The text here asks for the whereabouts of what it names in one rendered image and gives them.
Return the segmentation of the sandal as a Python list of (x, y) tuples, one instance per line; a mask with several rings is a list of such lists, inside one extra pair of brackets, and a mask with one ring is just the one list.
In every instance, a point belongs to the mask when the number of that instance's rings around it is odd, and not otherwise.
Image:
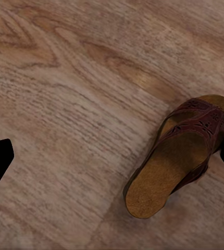
[(144, 163), (123, 190), (128, 212), (140, 219), (154, 216), (168, 197), (210, 168), (212, 154), (224, 142), (224, 96), (191, 98), (162, 123)]

